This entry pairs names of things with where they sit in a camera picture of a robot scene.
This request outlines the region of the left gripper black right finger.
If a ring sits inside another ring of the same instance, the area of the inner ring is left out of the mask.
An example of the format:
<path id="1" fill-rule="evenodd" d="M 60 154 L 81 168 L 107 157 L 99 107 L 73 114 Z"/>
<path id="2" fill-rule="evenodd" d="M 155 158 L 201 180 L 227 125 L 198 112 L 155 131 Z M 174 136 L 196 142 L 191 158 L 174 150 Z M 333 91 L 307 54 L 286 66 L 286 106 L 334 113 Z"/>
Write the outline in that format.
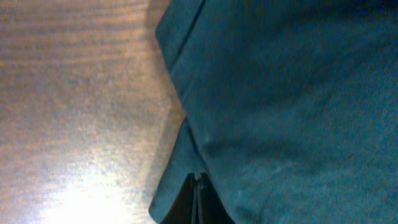
<path id="1" fill-rule="evenodd" d="M 201 173 L 198 179 L 197 199 L 197 218 L 199 224 L 235 224 L 225 210 L 206 173 Z"/>

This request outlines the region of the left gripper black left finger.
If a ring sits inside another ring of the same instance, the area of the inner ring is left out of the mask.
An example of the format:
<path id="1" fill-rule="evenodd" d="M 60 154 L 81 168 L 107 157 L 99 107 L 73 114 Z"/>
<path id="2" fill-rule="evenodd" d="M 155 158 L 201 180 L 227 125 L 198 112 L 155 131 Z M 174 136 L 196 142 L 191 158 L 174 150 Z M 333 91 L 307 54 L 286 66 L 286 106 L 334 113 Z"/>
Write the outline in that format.
<path id="1" fill-rule="evenodd" d="M 194 173 L 186 176 L 170 210 L 160 224 L 196 224 L 197 181 Z"/>

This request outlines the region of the black Nike t-shirt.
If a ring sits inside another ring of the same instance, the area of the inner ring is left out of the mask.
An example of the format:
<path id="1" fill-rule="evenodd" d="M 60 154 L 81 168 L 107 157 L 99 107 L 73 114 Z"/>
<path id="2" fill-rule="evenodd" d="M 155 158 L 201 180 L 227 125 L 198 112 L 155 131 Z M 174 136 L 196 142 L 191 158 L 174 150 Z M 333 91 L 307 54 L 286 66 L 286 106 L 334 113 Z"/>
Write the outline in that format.
<path id="1" fill-rule="evenodd" d="M 206 172 L 236 223 L 397 222 L 397 2 L 179 1 L 156 30 L 186 112 L 149 207 Z"/>

